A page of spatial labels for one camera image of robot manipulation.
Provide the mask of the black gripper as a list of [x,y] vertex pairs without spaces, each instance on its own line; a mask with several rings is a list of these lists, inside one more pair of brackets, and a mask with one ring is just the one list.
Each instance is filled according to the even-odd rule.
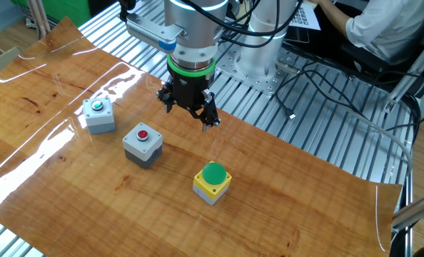
[[198,118],[203,123],[202,132],[207,132],[211,127],[218,126],[221,120],[215,103],[215,94],[209,89],[214,80],[214,73],[203,76],[190,77],[174,72],[171,81],[167,81],[157,91],[158,100],[163,104],[165,112],[169,113],[173,107],[173,100],[182,108],[189,107],[195,111],[201,109]]

